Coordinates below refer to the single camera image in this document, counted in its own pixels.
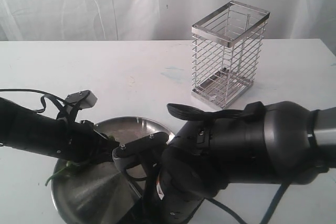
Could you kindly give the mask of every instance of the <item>wire basket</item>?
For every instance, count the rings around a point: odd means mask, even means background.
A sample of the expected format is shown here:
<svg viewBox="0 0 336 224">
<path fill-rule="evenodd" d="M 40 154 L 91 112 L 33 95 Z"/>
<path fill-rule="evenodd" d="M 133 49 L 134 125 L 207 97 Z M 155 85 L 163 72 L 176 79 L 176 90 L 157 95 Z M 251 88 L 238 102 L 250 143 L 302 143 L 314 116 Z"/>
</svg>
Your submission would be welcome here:
<svg viewBox="0 0 336 224">
<path fill-rule="evenodd" d="M 253 85 L 269 11 L 230 1 L 192 26 L 192 95 L 223 109 Z"/>
</svg>

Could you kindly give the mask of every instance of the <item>white tabletop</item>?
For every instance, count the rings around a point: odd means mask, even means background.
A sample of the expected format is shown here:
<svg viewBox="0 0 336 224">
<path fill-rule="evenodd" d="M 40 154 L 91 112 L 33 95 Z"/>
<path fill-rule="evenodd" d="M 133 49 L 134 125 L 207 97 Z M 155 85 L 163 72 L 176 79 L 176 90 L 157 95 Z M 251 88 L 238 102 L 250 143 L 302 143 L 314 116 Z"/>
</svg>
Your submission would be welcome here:
<svg viewBox="0 0 336 224">
<path fill-rule="evenodd" d="M 100 122 L 117 116 L 143 116 L 175 133 L 183 121 L 166 104 L 184 103 L 211 110 L 191 97 L 190 41 L 36 41 L 0 42 L 0 87 L 44 90 L 60 97 L 90 89 L 98 97 L 78 120 Z M 336 106 L 336 57 L 319 39 L 264 40 L 254 86 L 232 108 L 283 100 L 307 109 Z M 1 93 L 31 109 L 36 94 Z M 56 116 L 48 104 L 45 115 Z M 64 224 L 44 182 L 56 159 L 0 148 L 0 222 Z M 333 223 L 336 219 L 336 172 L 310 185 L 291 186 L 270 223 Z M 277 185 L 229 185 L 217 199 L 248 223 L 259 223 Z M 190 223 L 236 223 L 203 203 Z"/>
</svg>

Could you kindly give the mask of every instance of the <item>white curtain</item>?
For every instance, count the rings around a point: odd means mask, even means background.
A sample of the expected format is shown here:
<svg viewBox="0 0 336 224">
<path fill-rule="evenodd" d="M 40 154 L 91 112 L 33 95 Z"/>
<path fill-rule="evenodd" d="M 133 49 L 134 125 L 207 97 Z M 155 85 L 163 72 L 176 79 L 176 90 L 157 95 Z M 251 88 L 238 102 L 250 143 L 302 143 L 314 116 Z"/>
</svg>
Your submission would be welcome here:
<svg viewBox="0 0 336 224">
<path fill-rule="evenodd" d="M 0 40 L 180 40 L 229 0 L 0 0 Z M 336 52 L 335 0 L 238 0 L 269 10 L 266 38 L 321 38 Z"/>
</svg>

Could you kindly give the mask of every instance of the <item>metal bowl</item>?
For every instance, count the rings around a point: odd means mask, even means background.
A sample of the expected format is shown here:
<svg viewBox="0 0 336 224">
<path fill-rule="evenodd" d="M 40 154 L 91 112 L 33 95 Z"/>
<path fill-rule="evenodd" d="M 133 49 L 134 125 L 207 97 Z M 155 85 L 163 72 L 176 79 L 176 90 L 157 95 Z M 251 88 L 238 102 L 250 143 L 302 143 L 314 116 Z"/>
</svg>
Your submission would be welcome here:
<svg viewBox="0 0 336 224">
<path fill-rule="evenodd" d="M 166 132 L 169 141 L 174 137 L 160 123 L 131 116 L 103 121 L 96 124 L 95 129 L 107 136 L 113 135 L 121 144 L 156 132 Z M 54 172 L 65 165 L 66 161 L 59 159 Z M 144 171 L 138 166 L 129 173 L 134 177 L 142 177 Z M 76 176 L 54 179 L 51 192 L 54 205 L 67 224 L 117 223 L 140 197 L 114 163 L 90 166 Z"/>
</svg>

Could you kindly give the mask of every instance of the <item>metal rack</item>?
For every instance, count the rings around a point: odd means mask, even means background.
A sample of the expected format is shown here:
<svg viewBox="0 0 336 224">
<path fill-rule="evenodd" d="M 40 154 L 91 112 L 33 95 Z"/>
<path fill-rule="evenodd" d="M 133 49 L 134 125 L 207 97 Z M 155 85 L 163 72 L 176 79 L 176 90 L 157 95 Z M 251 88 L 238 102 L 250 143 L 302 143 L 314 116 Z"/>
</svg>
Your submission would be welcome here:
<svg viewBox="0 0 336 224">
<path fill-rule="evenodd" d="M 192 26 L 192 95 L 223 109 L 253 85 L 269 11 L 230 1 Z"/>
</svg>

